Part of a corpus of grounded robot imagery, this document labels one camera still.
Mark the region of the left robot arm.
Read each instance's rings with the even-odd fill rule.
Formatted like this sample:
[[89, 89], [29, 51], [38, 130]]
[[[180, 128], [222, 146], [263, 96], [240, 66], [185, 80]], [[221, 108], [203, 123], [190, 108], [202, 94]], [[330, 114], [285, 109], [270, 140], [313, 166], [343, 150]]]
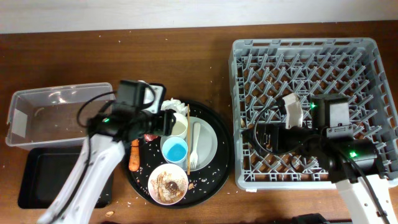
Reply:
[[38, 223], [88, 223], [109, 176], [133, 140], [146, 134], [169, 136], [176, 122], [173, 110], [161, 109], [166, 88], [160, 83], [122, 80], [92, 118], [78, 125], [86, 130], [80, 155], [59, 194]]

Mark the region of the light blue cup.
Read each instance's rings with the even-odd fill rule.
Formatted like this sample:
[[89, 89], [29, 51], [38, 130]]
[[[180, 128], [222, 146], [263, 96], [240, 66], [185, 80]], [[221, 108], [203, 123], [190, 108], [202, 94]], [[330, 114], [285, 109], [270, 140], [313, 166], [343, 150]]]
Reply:
[[186, 140], [180, 137], [162, 137], [160, 141], [161, 153], [164, 159], [171, 164], [187, 169], [188, 146]]

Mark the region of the white paper cup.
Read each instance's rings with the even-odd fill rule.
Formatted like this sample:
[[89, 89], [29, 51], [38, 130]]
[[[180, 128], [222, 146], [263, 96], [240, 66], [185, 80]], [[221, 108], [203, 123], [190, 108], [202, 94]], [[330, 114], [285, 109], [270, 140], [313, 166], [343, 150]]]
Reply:
[[172, 128], [171, 136], [185, 139], [187, 136], [187, 129], [188, 129], [187, 117], [180, 113], [174, 113], [174, 116], [175, 116], [175, 124]]

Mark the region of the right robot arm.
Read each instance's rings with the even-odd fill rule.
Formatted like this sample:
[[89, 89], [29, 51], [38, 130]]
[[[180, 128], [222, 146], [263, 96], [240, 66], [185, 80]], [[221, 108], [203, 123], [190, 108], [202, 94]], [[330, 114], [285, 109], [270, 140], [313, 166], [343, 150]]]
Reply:
[[299, 96], [291, 93], [274, 104], [286, 115], [285, 123], [262, 124], [262, 115], [272, 109], [266, 106], [243, 136], [257, 152], [316, 157], [344, 200], [353, 223], [397, 223], [382, 157], [372, 141], [354, 138], [348, 98], [316, 95], [310, 102], [312, 128], [302, 126]]

